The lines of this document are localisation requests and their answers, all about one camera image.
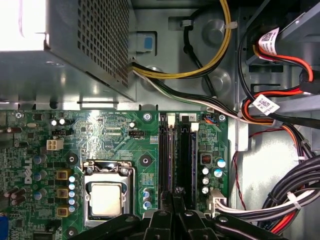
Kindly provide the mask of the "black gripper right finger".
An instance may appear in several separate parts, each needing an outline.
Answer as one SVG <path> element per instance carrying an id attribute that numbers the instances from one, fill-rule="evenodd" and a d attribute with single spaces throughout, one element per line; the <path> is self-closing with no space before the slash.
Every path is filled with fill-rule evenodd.
<path id="1" fill-rule="evenodd" d="M 227 214 L 209 220 L 202 212 L 187 209 L 183 187 L 174 188 L 174 211 L 183 240 L 284 240 L 251 223 Z"/>

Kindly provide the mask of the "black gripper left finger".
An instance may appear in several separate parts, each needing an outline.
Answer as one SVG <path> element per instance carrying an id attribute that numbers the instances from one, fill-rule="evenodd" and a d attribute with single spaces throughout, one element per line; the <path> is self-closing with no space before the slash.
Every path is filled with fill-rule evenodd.
<path id="1" fill-rule="evenodd" d="M 173 194 L 163 191 L 160 208 L 147 210 L 142 218 L 122 214 L 72 236 L 71 240 L 170 240 L 173 226 Z"/>

